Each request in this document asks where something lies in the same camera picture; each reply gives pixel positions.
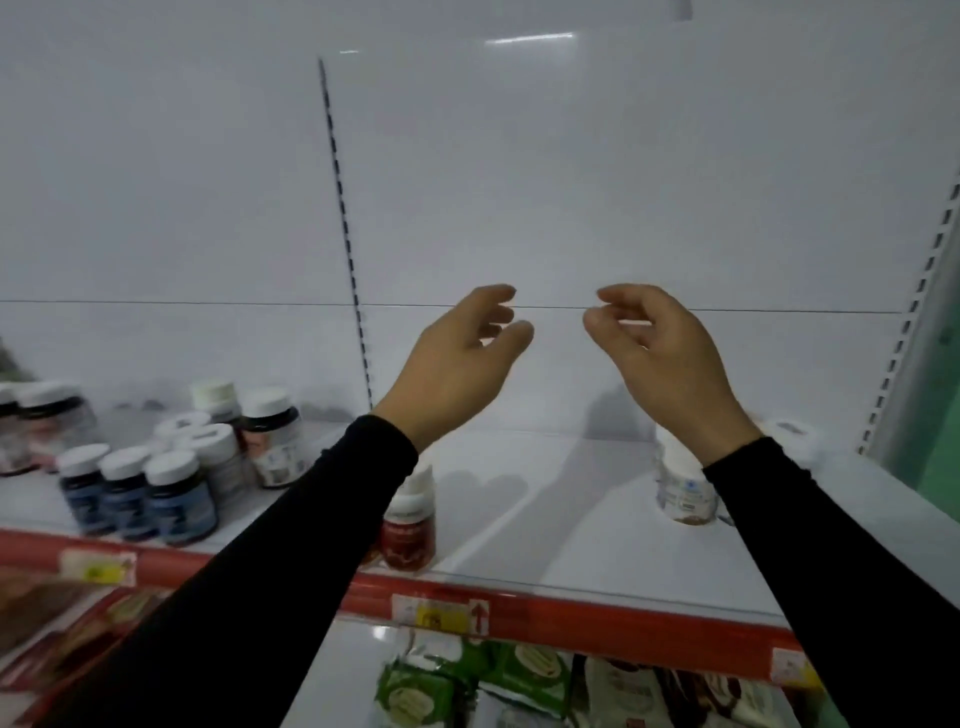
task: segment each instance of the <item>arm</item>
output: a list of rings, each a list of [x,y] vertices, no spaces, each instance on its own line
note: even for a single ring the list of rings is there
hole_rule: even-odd
[[[598,292],[584,325],[636,402],[703,463],[797,639],[853,728],[936,725],[960,611],[764,438],[700,321],[654,286]],[[623,322],[647,322],[645,325]],[[887,682],[887,676],[896,678]],[[896,696],[885,694],[896,691]],[[923,695],[924,699],[907,696]],[[929,720],[924,720],[929,713]]]
[[[431,325],[372,414],[41,725],[278,726],[419,452],[487,406],[530,344],[529,323],[501,330],[513,295],[478,288]]]

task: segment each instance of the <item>hand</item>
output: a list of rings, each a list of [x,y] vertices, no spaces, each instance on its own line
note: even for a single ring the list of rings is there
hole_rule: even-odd
[[[700,320],[653,285],[597,291],[584,327],[630,394],[705,466],[763,436],[733,395],[720,353]],[[648,324],[621,323],[630,321]]]
[[[417,452],[483,411],[530,346],[533,325],[510,324],[514,312],[502,305],[514,293],[506,284],[473,289],[423,330],[396,383],[373,408],[409,437]],[[485,347],[481,339],[492,341]]]

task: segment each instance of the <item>forearm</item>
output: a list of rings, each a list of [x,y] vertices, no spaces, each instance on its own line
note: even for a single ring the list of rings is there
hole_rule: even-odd
[[[57,706],[46,726],[279,725],[417,452],[357,420]]]
[[[960,611],[881,546],[790,461],[758,440],[705,469],[797,639],[853,728],[926,725],[949,671],[931,663]],[[900,695],[877,683],[897,671]]]

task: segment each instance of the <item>green package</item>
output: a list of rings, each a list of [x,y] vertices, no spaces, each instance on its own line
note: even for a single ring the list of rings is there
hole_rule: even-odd
[[[549,647],[501,644],[480,688],[556,718],[566,716],[572,656]]]
[[[470,691],[492,667],[491,645],[481,640],[417,630],[400,660],[413,667],[452,678]]]
[[[369,728],[448,728],[453,683],[400,663],[387,665],[377,683]]]

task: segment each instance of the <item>blue label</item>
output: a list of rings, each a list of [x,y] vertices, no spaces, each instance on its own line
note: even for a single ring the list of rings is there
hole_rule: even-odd
[[[153,515],[147,509],[147,488],[122,493],[104,493],[103,509],[126,538],[143,538],[156,533]]]
[[[70,506],[73,519],[80,532],[85,536],[103,533],[113,529],[113,521],[101,506],[104,484],[93,483],[84,488],[63,491],[66,504]]]
[[[217,525],[217,509],[205,480],[182,495],[150,498],[147,503],[160,538],[172,546],[203,536]]]

